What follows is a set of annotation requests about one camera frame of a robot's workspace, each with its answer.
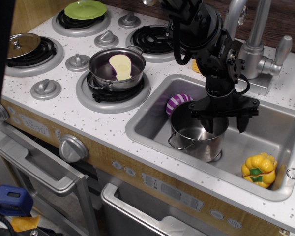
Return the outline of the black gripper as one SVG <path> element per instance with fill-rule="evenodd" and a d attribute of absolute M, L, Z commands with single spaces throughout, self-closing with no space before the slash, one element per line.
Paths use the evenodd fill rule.
<path fill-rule="evenodd" d="M 250 118 L 259 114 L 259 100 L 233 91 L 224 97 L 206 96 L 191 102 L 188 109 L 191 116 L 198 118 L 208 133 L 213 133 L 214 118 L 236 117 L 237 129 L 243 133 Z"/>

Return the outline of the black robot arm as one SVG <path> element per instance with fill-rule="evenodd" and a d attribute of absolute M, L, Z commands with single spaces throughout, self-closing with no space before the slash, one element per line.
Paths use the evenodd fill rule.
<path fill-rule="evenodd" d="M 202 0 L 162 0 L 160 4 L 170 18 L 169 39 L 176 62 L 186 65 L 194 59 L 206 79 L 207 96 L 189 104 L 191 116 L 209 133 L 214 118 L 236 117 L 238 131 L 244 132 L 250 118 L 258 115 L 260 102 L 244 96 L 249 85 L 242 92 L 235 89 L 238 79 L 247 80 L 242 74 L 245 61 L 238 57 L 220 13 Z"/>

